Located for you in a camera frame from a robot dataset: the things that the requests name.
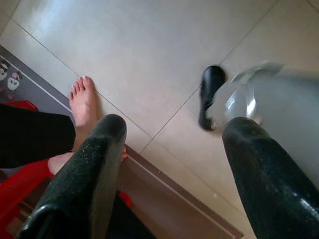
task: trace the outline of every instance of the beige floor tile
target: beige floor tile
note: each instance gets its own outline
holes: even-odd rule
[[[13,19],[154,136],[275,0],[22,0]]]
[[[0,12],[11,16],[20,0],[0,0]]]
[[[265,60],[318,73],[318,43],[319,12],[306,0],[281,0],[223,66],[231,76]]]
[[[199,92],[197,91],[154,140],[220,197],[245,213],[226,158],[221,135],[202,131],[197,124],[198,113]]]
[[[9,21],[0,37],[0,44],[53,87],[65,96],[68,95],[69,89],[78,77],[76,73],[67,68],[12,20]],[[140,152],[151,138],[106,99],[102,97],[100,99],[104,113],[114,113],[124,118],[128,127],[127,144],[135,151]]]
[[[159,143],[152,141],[141,155],[197,199],[241,230],[245,235],[244,238],[255,238],[245,214],[233,207],[223,197],[220,197],[206,182],[194,175],[183,162],[177,160]]]
[[[0,36],[5,28],[6,24],[8,23],[8,21],[9,21],[9,17],[0,12]]]

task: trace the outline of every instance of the black slipper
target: black slipper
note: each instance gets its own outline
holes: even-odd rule
[[[209,66],[203,73],[200,87],[200,112],[198,124],[203,130],[212,131],[211,119],[206,111],[212,105],[217,90],[225,83],[226,74],[219,66]]]

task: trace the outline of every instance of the doormat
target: doormat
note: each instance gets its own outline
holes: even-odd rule
[[[30,101],[41,112],[73,120],[68,99],[0,45],[0,103],[16,101]]]

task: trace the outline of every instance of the toe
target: toe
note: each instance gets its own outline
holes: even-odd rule
[[[78,82],[78,84],[79,84],[79,89],[80,89],[80,91],[83,91],[83,90],[84,90],[83,78],[80,77],[77,82]]]
[[[75,86],[76,93],[79,93],[79,92],[80,92],[79,82],[76,81],[75,84],[74,84],[74,86]]]
[[[72,100],[73,100],[73,93],[70,92],[70,93],[69,93],[69,101],[72,101]]]
[[[75,96],[75,95],[76,95],[76,88],[75,88],[75,85],[72,87],[72,94],[73,94],[73,96]]]
[[[93,81],[90,77],[84,76],[83,77],[83,85],[85,88],[93,88]]]

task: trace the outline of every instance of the black leggings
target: black leggings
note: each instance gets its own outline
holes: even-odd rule
[[[23,166],[69,152],[74,139],[74,126],[68,116],[0,104],[0,168]],[[155,237],[116,196],[106,238]]]

